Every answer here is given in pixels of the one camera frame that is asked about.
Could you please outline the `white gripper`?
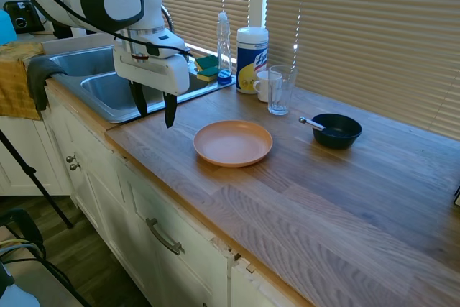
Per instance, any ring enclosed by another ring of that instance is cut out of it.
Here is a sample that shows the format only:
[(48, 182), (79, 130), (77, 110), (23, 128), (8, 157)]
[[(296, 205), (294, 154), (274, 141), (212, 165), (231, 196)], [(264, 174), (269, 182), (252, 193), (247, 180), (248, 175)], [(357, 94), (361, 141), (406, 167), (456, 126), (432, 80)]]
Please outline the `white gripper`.
[(130, 80), (132, 98), (141, 117), (148, 115), (143, 85), (163, 91), (165, 102), (165, 125), (169, 129), (174, 124), (177, 110), (177, 96), (190, 87), (189, 69), (182, 55), (166, 59), (148, 57), (137, 61), (121, 45), (113, 49), (114, 68), (119, 77)]

